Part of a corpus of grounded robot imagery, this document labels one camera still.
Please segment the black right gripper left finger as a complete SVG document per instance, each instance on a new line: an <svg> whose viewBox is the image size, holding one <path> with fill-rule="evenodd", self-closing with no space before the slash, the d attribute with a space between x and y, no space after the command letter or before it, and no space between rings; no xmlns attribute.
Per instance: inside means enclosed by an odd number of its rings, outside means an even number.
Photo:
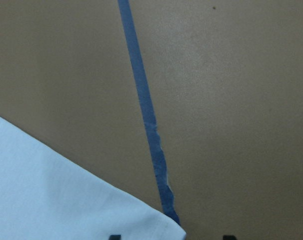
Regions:
<svg viewBox="0 0 303 240"><path fill-rule="evenodd" d="M121 240L121 235L120 234L110 235L108 240Z"/></svg>

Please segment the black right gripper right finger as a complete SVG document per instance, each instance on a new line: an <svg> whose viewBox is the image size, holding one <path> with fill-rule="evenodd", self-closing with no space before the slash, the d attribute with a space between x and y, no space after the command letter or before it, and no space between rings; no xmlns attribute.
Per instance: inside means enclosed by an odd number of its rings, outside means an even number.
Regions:
<svg viewBox="0 0 303 240"><path fill-rule="evenodd" d="M223 240L237 240L237 238L234 235L223 235Z"/></svg>

